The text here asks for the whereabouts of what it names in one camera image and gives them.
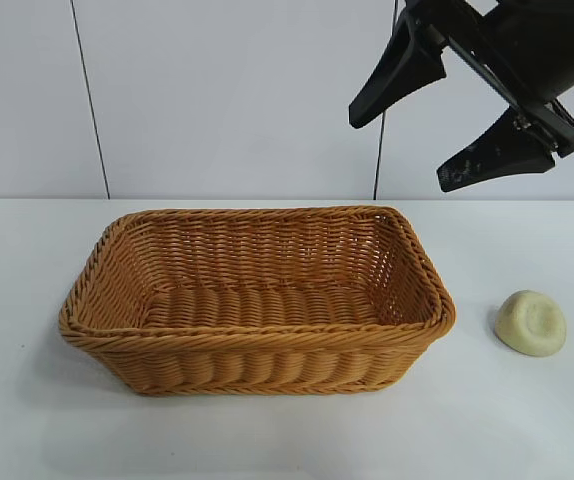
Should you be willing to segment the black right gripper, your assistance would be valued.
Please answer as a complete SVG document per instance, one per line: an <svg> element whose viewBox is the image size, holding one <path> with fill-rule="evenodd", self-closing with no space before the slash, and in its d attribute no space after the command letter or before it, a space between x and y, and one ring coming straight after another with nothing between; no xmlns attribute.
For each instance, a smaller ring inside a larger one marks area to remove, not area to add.
<svg viewBox="0 0 574 480"><path fill-rule="evenodd" d="M560 96L574 87L574 1L409 1L368 80L348 107L360 129L407 95L446 77L450 48L508 105L477 140L437 170L443 192L541 174L574 153L574 118Z"/></svg>

